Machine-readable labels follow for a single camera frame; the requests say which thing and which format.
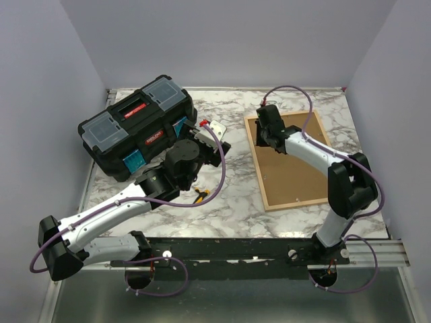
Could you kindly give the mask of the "wooden picture frame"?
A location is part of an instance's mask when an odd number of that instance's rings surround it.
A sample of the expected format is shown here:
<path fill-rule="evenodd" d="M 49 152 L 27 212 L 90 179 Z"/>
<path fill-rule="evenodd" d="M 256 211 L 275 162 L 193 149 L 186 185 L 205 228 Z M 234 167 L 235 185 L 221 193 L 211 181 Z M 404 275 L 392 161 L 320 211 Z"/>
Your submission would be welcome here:
<path fill-rule="evenodd" d="M 297 157 L 279 154 L 270 147 L 257 147 L 256 121 L 256 115 L 244 117 L 264 210 L 278 211 L 326 203 L 326 176 Z"/>

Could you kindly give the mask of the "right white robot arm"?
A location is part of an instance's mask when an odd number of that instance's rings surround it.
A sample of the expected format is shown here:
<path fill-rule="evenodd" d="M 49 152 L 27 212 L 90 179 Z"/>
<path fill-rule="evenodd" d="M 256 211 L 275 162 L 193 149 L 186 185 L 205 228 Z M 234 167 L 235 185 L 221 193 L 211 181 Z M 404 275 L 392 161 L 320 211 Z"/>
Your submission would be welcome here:
<path fill-rule="evenodd" d="M 330 209 L 309 249 L 315 262 L 326 263 L 354 215 L 378 198 L 368 159 L 363 153 L 348 155 L 322 145 L 295 125 L 287 127 L 275 105 L 261 106 L 257 117 L 257 146 L 297 157 L 327 177 Z"/>

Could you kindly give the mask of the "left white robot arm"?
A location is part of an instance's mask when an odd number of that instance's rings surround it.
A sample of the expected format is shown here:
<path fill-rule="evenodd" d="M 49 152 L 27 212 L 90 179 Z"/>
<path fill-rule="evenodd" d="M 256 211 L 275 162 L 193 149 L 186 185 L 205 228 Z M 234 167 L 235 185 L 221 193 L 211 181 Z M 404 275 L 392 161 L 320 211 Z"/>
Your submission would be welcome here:
<path fill-rule="evenodd" d="M 146 169 L 120 193 L 87 211 L 61 220 L 52 215 L 39 223 L 38 251 L 45 272 L 52 281 L 62 281 L 83 267 L 104 261 L 131 261 L 145 264 L 152 254 L 141 232 L 132 231 L 119 238 L 100 239 L 100 235 L 161 205 L 178 207 L 174 199 L 188 191 L 202 166 L 226 170 L 225 156 L 230 144 L 222 139 L 227 128 L 217 121 L 203 120 L 198 127 L 185 122 L 178 141 L 158 166 Z"/>

